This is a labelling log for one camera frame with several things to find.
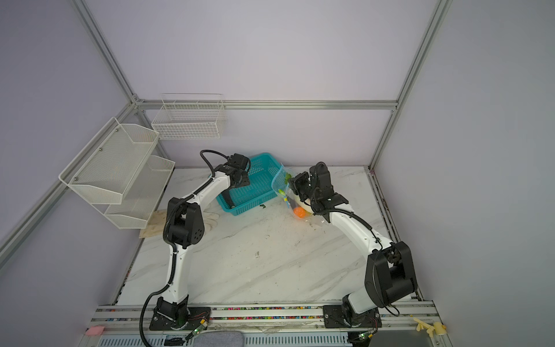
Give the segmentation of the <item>teal plastic basket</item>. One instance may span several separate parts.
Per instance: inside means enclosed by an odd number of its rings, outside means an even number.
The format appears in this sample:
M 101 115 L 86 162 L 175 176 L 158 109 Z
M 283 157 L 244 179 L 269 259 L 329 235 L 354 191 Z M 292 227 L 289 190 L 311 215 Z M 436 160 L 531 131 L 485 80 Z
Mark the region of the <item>teal plastic basket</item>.
M 249 172 L 250 185 L 235 188 L 229 192 L 229 197 L 233 203 L 232 207 L 224 196 L 217 196 L 216 200 L 224 212 L 237 216 L 277 197 L 271 184 L 282 164 L 270 153 L 261 153 L 251 157 L 251 165 L 252 168 Z

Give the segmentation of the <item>clear zip bag blue zipper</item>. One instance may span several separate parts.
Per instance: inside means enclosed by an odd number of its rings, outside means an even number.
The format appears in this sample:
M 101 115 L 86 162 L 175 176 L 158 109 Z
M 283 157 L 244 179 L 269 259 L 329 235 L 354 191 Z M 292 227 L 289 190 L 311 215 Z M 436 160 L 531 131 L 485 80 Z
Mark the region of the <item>clear zip bag blue zipper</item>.
M 286 172 L 290 173 L 292 175 L 292 178 L 295 176 L 295 173 L 292 170 L 286 168 L 284 165 L 281 165 L 271 182 L 271 188 L 273 189 L 274 193 L 281 199 L 283 204 L 286 206 L 289 214 L 297 221 L 323 224 L 325 222 L 324 218 L 313 214 L 312 209 L 307 204 L 300 201 L 300 198 L 294 194 L 291 185 L 289 183 L 284 183 Z M 286 196 L 280 195 L 280 193 L 278 192 L 279 189 L 285 190 Z M 295 216 L 295 214 L 293 213 L 293 209 L 297 206 L 300 206 L 306 210 L 307 214 L 305 218 L 298 218 L 297 216 Z

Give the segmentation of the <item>orange tangerine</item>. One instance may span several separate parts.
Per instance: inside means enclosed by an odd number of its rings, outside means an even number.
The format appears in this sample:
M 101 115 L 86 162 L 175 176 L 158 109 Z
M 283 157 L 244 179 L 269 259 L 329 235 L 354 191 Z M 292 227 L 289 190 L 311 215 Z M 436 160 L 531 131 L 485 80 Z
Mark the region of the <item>orange tangerine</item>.
M 306 217 L 306 210 L 303 209 L 300 206 L 297 206 L 293 209 L 293 213 L 295 214 L 295 216 L 297 216 L 298 218 L 305 218 Z

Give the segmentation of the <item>dark green cucumber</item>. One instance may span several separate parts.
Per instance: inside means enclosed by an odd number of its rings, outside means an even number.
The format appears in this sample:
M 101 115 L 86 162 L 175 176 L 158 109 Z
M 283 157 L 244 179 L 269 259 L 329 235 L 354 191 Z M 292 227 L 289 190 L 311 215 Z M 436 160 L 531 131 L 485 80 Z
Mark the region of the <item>dark green cucumber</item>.
M 226 205 L 231 208 L 235 208 L 234 201 L 231 198 L 230 189 L 226 189 L 221 193 L 223 200 L 225 201 Z

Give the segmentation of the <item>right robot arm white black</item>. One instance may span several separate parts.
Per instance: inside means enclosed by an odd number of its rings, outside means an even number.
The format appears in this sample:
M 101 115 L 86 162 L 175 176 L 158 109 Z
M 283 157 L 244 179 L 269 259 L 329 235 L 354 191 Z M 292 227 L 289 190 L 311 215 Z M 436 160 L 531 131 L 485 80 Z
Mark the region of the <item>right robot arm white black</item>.
M 319 162 L 288 178 L 288 187 L 312 214 L 342 231 L 366 259 L 362 287 L 345 297 L 343 306 L 348 314 L 391 307 L 418 290 L 410 247 L 380 234 L 358 215 L 349 201 L 335 191 L 325 163 Z

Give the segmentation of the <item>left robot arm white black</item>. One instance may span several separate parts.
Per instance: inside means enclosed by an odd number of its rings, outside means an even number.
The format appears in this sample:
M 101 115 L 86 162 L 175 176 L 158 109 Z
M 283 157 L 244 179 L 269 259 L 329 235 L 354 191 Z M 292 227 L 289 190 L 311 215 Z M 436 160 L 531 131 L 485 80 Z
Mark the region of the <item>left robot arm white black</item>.
M 167 284 L 157 295 L 155 313 L 178 322 L 188 320 L 188 286 L 190 264 L 188 248 L 198 244 L 205 235 L 202 212 L 223 192 L 250 185 L 251 160 L 235 153 L 225 156 L 225 163 L 213 166 L 205 155 L 222 153 L 215 150 L 201 150 L 200 156 L 210 169 L 207 180 L 184 198 L 169 200 L 166 222 L 163 227 L 163 241 L 169 245 L 171 258 Z

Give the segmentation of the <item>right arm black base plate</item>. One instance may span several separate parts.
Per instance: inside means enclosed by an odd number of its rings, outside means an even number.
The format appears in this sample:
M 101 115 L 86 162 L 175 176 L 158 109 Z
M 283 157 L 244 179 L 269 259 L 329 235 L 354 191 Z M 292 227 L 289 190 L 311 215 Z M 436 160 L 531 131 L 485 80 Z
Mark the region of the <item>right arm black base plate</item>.
M 377 309 L 358 314 L 344 305 L 325 305 L 322 308 L 325 328 L 381 328 Z

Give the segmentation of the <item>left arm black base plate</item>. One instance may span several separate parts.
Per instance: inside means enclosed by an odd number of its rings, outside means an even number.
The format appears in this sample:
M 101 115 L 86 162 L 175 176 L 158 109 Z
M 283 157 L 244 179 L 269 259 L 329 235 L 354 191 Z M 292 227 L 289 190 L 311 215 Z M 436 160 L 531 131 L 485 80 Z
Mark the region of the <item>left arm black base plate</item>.
M 201 326 L 201 321 L 208 323 L 212 309 L 209 307 L 187 307 L 179 313 L 175 320 L 170 320 L 161 314 L 157 309 L 154 310 L 153 318 L 150 321 L 150 331 L 193 331 Z

